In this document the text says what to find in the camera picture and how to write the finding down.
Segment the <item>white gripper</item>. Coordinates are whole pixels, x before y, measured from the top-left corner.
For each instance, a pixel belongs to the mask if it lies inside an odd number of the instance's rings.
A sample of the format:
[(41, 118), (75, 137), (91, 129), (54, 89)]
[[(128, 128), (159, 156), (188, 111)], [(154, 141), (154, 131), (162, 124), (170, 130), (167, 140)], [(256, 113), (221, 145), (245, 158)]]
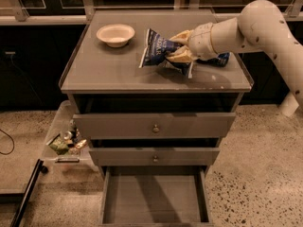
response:
[(170, 38), (172, 42), (183, 44), (176, 51), (168, 53), (170, 62), (190, 63), (195, 60), (207, 61), (218, 56), (211, 42), (213, 23), (202, 24), (191, 30), (184, 30)]

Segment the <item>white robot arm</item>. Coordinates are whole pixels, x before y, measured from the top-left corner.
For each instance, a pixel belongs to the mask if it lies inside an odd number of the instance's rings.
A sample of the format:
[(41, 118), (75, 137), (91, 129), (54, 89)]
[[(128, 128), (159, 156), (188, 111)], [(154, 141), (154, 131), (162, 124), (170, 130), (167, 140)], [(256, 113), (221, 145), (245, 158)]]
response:
[(303, 46), (275, 4), (256, 0), (233, 19), (202, 24), (171, 39), (182, 45), (167, 55), (172, 62), (206, 61), (226, 52), (264, 52), (303, 106)]

